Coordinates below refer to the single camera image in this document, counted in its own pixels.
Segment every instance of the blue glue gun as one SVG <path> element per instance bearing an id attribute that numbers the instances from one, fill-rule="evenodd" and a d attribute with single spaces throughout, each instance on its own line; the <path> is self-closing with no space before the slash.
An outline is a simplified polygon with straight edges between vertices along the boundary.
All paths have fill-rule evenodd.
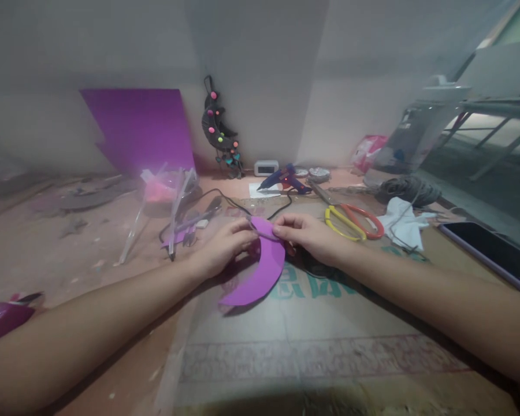
<path id="1" fill-rule="evenodd" d="M 257 191 L 261 189 L 271 188 L 272 186 L 280 183 L 283 185 L 283 190 L 287 188 L 294 188 L 299 193 L 299 195 L 309 194 L 312 192 L 312 188 L 304 186 L 299 180 L 295 177 L 295 167 L 293 164 L 288 164 L 286 167 L 272 173 L 268 176 L 264 182 L 260 184 Z"/>

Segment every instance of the crumpled tissue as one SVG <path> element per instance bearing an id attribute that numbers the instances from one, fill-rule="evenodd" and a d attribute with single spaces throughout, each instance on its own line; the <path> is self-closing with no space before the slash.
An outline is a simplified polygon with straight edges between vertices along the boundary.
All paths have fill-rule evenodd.
<path id="1" fill-rule="evenodd" d="M 387 213 L 377 219 L 393 243 L 406 249 L 423 251 L 420 229 L 429 226 L 428 218 L 435 216 L 434 213 L 422 213 L 416 217 L 412 204 L 396 196 L 387 204 Z"/>

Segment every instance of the smartphone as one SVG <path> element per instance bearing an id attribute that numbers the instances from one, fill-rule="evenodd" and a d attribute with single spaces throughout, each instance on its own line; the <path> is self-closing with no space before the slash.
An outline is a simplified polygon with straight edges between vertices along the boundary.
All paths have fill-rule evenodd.
<path id="1" fill-rule="evenodd" d="M 520 290 L 520 248 L 475 222 L 448 222 L 438 229 Z"/>

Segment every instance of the red scissors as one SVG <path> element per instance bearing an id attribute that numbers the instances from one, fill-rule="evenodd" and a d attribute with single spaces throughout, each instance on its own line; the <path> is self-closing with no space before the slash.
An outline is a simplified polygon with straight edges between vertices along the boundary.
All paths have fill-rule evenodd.
<path id="1" fill-rule="evenodd" d="M 329 194 L 327 192 L 325 192 L 322 188 L 320 188 L 319 185 L 317 185 L 315 183 L 308 182 L 308 185 L 311 186 L 312 189 L 314 190 L 314 192 L 316 194 L 318 194 L 318 196 L 320 198 L 322 198 L 329 205 L 328 209 L 326 210 L 326 214 L 325 214 L 326 224 L 329 225 L 335 232 L 337 232 L 351 240 L 364 240 L 364 238 L 362 238 L 362 234 L 365 234 L 366 238 L 368 238 L 369 240 L 378 240 L 383 237 L 383 234 L 385 233 L 385 229 L 384 229 L 383 225 L 380 223 L 380 220 L 378 220 L 376 218 L 376 216 L 370 214 L 367 211 L 364 211 L 363 209 L 361 209 L 357 206 L 350 205 L 350 204 L 344 204 L 344 203 L 340 203 L 340 202 L 336 201 L 334 198 L 329 196 Z M 348 224 L 350 226 L 350 228 L 352 228 L 355 231 L 357 231 L 357 228 L 360 229 L 360 232 L 357 232 L 357 233 L 360 234 L 361 238 L 356 239 L 356 238 L 347 236 L 347 235 L 341 233 L 338 229 L 336 229 L 333 226 L 333 224 L 331 223 L 331 220 L 329 219 L 329 213 L 331 213 L 331 212 L 333 212 L 335 215 L 337 215 L 337 217 L 340 218 L 343 222 L 345 222 L 345 224 L 347 223 L 347 221 L 346 221 L 347 218 L 344 218 L 344 216 L 335 209 L 336 206 L 341 207 L 343 209 L 343 211 L 345 211 L 345 214 L 347 215 L 348 219 L 355 225 L 355 226 L 350 226 L 350 224 Z M 361 214 L 362 216 L 366 217 L 367 219 L 369 219 L 376 227 L 376 232 L 371 232 L 371 231 L 368 231 L 366 228 L 364 228 L 363 225 L 361 224 L 361 222 L 358 220 L 358 218 L 356 218 L 356 216 L 354 215 L 353 211 L 357 212 L 357 213 Z"/>

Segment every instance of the gray yarn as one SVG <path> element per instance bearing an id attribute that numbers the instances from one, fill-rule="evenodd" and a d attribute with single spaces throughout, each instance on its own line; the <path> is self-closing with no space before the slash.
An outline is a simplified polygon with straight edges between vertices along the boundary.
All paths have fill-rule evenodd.
<path id="1" fill-rule="evenodd" d="M 408 175 L 389 179 L 380 185 L 376 198 L 390 200 L 398 196 L 415 207 L 429 205 L 441 196 L 441 189 L 417 176 Z"/>

